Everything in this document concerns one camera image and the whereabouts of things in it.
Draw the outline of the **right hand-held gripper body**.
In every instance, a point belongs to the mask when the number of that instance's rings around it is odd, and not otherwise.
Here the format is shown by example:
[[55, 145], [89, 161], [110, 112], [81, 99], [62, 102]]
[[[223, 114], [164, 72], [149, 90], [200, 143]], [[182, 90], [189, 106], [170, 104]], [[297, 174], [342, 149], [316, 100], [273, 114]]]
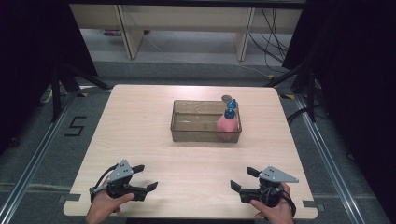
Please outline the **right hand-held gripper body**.
[[[279, 204], [283, 197], [284, 190], [280, 186], [284, 183], [298, 183], [299, 179], [289, 175], [274, 166], [268, 166], [256, 177], [259, 180], [259, 187], [257, 189], [243, 189], [241, 187], [239, 196], [242, 203], [250, 203], [251, 200], [259, 201], [268, 207], [275, 207]], [[292, 198], [289, 199], [292, 208], [295, 204]]]

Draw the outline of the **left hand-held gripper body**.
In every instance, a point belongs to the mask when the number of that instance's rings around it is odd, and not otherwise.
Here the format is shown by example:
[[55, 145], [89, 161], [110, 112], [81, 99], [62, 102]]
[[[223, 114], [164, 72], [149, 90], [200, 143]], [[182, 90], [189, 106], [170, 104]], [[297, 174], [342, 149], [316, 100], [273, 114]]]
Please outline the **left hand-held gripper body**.
[[134, 201], [145, 201], [147, 189], [134, 187], [130, 184], [134, 175], [132, 168], [127, 160], [122, 160], [108, 168], [99, 178], [96, 185], [89, 189], [91, 201], [101, 190], [105, 190], [111, 198], [119, 198], [125, 194], [133, 193]]

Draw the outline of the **pink bottle with blue cap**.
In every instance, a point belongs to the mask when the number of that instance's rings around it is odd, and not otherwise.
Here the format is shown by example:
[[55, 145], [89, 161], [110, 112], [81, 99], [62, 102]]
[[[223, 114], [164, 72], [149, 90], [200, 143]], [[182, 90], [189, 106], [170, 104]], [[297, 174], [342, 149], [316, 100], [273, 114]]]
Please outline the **pink bottle with blue cap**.
[[236, 108], [236, 100], [232, 99], [226, 104], [224, 113], [217, 122], [217, 134], [226, 142], [231, 142], [233, 140], [234, 134], [238, 132], [239, 123], [236, 117]]

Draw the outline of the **clear brown plastic container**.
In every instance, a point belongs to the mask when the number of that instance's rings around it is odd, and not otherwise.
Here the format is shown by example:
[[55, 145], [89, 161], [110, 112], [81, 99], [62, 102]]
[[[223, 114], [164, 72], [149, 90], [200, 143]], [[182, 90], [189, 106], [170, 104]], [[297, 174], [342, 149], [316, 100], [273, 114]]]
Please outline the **clear brown plastic container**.
[[233, 140], [226, 142], [217, 134], [217, 122], [226, 104], [222, 101], [175, 100], [170, 127], [173, 141], [237, 143], [242, 132], [238, 103], [235, 112], [239, 126]]

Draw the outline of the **person's right hand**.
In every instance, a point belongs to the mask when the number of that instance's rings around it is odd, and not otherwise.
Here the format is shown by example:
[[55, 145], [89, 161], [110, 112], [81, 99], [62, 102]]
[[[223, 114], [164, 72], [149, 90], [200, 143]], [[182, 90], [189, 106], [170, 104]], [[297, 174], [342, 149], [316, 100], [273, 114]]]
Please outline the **person's right hand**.
[[250, 204], [258, 210], [255, 218], [266, 217], [270, 224], [294, 224], [292, 207], [289, 203], [290, 199], [290, 187], [282, 182], [280, 184], [283, 192], [283, 197], [281, 198], [279, 204], [275, 207], [268, 207], [265, 204], [251, 200]]

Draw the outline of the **person's left hand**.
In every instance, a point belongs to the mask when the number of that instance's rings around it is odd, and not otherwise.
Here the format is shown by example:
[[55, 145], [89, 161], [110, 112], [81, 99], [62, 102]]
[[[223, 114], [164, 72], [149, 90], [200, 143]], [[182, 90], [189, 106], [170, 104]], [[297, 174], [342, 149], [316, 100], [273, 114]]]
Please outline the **person's left hand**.
[[93, 199], [87, 215], [86, 224], [104, 224], [106, 219], [113, 214], [121, 214], [120, 207], [134, 198], [133, 193], [125, 194], [119, 198], [111, 198], [105, 190], [101, 190]]

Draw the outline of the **grey tape strip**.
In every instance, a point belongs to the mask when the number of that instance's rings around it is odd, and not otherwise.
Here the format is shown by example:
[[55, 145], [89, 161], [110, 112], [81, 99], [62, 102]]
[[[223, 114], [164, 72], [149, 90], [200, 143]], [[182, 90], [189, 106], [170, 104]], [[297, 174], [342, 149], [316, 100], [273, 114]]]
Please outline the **grey tape strip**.
[[303, 206], [306, 208], [317, 208], [319, 212], [324, 212], [326, 211], [326, 208], [324, 204], [319, 204], [315, 201], [306, 201], [303, 200]]
[[58, 199], [58, 203], [65, 203], [67, 201], [78, 202], [81, 194], [66, 194], [61, 195]]

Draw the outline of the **black metal stand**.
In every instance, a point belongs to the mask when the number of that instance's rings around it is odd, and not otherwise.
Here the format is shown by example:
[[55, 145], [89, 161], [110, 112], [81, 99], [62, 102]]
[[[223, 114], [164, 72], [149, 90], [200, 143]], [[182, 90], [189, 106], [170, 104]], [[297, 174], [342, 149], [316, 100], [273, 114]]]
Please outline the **black metal stand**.
[[75, 80], [75, 77], [82, 77], [89, 81], [96, 87], [103, 90], [111, 90], [112, 87], [98, 78], [85, 73], [84, 71], [76, 68], [67, 63], [57, 63], [52, 69], [51, 75], [51, 87], [52, 87], [52, 102], [53, 102], [53, 113], [52, 121], [55, 121], [62, 112], [61, 105], [61, 88], [63, 85], [67, 92], [79, 93], [80, 86]]
[[311, 121], [315, 122], [315, 74], [312, 70], [312, 66], [310, 65], [310, 63], [304, 62], [300, 65], [297, 65], [295, 68], [289, 70], [289, 72], [286, 72], [282, 76], [275, 78], [269, 83], [265, 84], [265, 87], [273, 88], [274, 86], [293, 76], [295, 76], [295, 79], [291, 86], [291, 90], [294, 93], [301, 93], [303, 90], [307, 90], [306, 106], [297, 111], [296, 114], [302, 114], [306, 112]]

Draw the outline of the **dark curtain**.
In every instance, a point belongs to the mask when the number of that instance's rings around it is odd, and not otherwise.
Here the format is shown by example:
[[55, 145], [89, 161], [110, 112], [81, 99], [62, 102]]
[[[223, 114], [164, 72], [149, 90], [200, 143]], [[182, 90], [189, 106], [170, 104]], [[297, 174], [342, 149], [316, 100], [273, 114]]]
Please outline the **dark curtain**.
[[328, 111], [391, 224], [396, 224], [396, 0], [305, 0], [284, 63], [324, 34], [315, 71]]
[[0, 0], [0, 155], [67, 64], [97, 74], [65, 0]]

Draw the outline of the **beige wooden desk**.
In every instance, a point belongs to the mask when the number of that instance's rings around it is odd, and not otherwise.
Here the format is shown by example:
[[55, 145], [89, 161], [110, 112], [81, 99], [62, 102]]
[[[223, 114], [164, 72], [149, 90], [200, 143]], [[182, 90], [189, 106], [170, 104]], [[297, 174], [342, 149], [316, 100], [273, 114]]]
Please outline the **beige wooden desk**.
[[237, 7], [156, 7], [72, 4], [81, 29], [119, 30], [126, 54], [136, 57], [143, 33], [191, 31], [232, 33], [237, 60], [245, 60], [248, 36], [255, 33], [292, 35], [300, 9]]

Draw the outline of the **metal floor rail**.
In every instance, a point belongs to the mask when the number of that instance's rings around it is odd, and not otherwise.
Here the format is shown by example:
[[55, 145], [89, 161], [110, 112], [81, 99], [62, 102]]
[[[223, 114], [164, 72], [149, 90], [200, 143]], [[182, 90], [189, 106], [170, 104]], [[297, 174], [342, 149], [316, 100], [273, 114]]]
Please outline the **metal floor rail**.
[[0, 224], [8, 224], [14, 216], [15, 211], [21, 203], [23, 195], [28, 189], [29, 184], [31, 183], [41, 162], [45, 158], [50, 144], [58, 132], [68, 108], [76, 96], [77, 95], [75, 93], [68, 93], [64, 97], [64, 101], [61, 103], [61, 111], [59, 114], [55, 118], [50, 117], [50, 123], [45, 129], [45, 133], [35, 148], [34, 153], [26, 165], [23, 166], [23, 172], [18, 176], [18, 181], [12, 185], [9, 195], [0, 207]]
[[303, 113], [304, 123], [310, 132], [313, 141], [316, 145], [318, 153], [324, 163], [324, 166], [329, 174], [332, 184], [340, 198], [342, 205], [346, 210], [352, 224], [366, 224], [365, 218], [363, 217], [361, 210], [358, 207], [356, 200], [354, 199], [345, 179], [342, 177], [331, 152], [329, 151], [324, 139], [318, 129], [317, 124], [311, 119], [311, 117], [304, 112]]

